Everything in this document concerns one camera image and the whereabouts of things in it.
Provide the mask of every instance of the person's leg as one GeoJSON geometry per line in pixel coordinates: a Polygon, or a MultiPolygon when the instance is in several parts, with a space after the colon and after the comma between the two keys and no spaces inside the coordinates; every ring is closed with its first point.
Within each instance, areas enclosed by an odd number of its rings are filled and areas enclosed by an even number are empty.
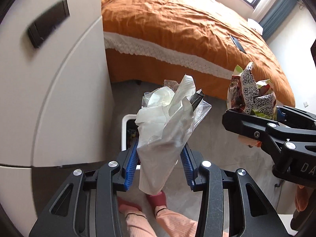
{"type": "Polygon", "coordinates": [[[142,208],[118,197],[118,210],[125,215],[130,237],[157,237],[142,208]]]}
{"type": "Polygon", "coordinates": [[[157,195],[146,195],[154,210],[158,224],[170,237],[194,237],[198,223],[186,216],[167,209],[166,195],[161,191],[157,195]]]}

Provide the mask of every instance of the snack wrapper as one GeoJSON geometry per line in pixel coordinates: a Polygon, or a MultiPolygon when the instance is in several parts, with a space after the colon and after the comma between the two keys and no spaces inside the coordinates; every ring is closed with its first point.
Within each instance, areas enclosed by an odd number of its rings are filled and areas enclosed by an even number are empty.
{"type": "MultiPolygon", "coordinates": [[[[250,62],[245,70],[236,66],[227,91],[227,109],[275,120],[277,116],[276,96],[270,79],[256,82],[250,62]]],[[[238,140],[249,147],[260,147],[261,142],[238,136],[238,140]]]]}

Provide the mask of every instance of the orange cloth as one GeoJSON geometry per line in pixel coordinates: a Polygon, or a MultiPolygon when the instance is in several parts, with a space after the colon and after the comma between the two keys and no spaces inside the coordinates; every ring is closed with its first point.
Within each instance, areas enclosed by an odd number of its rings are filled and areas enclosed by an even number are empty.
{"type": "MultiPolygon", "coordinates": [[[[244,18],[215,0],[102,0],[102,17],[104,31],[195,55],[230,71],[236,65],[244,69],[252,61],[255,63],[252,70],[255,80],[271,79],[276,98],[284,105],[295,106],[287,78],[262,37],[248,26],[244,18]],[[238,39],[247,54],[234,45],[230,35],[238,39]]],[[[180,65],[177,65],[177,69],[181,69],[177,77],[172,78],[175,65],[162,61],[147,64],[135,57],[146,58],[140,55],[125,56],[123,65],[119,65],[121,59],[118,57],[108,61],[112,82],[139,79],[162,84],[165,79],[182,79],[185,72],[193,71],[195,75],[191,75],[197,78],[195,83],[208,86],[206,90],[203,89],[205,94],[226,100],[227,79],[208,76],[180,65]],[[130,69],[124,69],[131,67],[130,62],[133,64],[133,74],[130,74],[130,69]]]]}

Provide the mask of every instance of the qr code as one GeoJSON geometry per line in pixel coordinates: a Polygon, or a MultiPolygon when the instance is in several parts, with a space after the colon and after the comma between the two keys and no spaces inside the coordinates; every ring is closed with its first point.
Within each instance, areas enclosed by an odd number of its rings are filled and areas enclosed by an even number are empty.
{"type": "Polygon", "coordinates": [[[255,100],[255,107],[257,111],[260,111],[266,115],[273,115],[273,95],[268,94],[265,96],[257,97],[255,100]]]}
{"type": "Polygon", "coordinates": [[[245,101],[244,111],[249,114],[254,106],[255,99],[259,96],[256,81],[249,69],[245,69],[241,75],[241,88],[245,101]]]}

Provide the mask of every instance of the blue gripper pad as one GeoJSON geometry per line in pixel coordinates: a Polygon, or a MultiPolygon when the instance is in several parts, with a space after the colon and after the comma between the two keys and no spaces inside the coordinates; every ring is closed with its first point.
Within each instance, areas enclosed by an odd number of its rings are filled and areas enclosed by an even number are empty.
{"type": "Polygon", "coordinates": [[[189,158],[189,154],[188,154],[186,147],[184,147],[183,150],[181,151],[180,157],[181,157],[181,161],[182,161],[182,165],[183,165],[183,169],[184,169],[186,182],[190,186],[190,188],[192,188],[195,185],[195,183],[194,183],[194,169],[193,169],[193,166],[192,166],[191,160],[189,158]]]}
{"type": "Polygon", "coordinates": [[[135,171],[136,171],[136,166],[138,163],[138,154],[137,154],[137,144],[138,144],[138,140],[135,143],[130,159],[127,163],[126,169],[125,169],[125,182],[124,182],[124,189],[126,191],[128,191],[130,189],[130,186],[133,183],[134,180],[134,175],[135,175],[135,171]]]}
{"type": "Polygon", "coordinates": [[[277,114],[276,114],[276,116],[277,116],[277,117],[276,117],[276,120],[277,120],[278,122],[281,122],[281,123],[284,122],[285,114],[282,113],[279,108],[277,109],[277,114]]]}

